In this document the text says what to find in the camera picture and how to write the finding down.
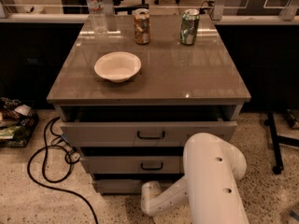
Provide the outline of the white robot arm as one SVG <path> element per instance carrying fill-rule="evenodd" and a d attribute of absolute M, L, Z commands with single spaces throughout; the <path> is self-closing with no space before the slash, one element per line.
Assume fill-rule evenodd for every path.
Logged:
<path fill-rule="evenodd" d="M 213 134 L 197 133 L 183 150 L 184 176 L 165 190 L 157 181 L 144 184 L 141 209 L 154 217 L 187 202 L 192 224 L 249 224 L 236 185 L 246 169 L 238 148 Z"/>

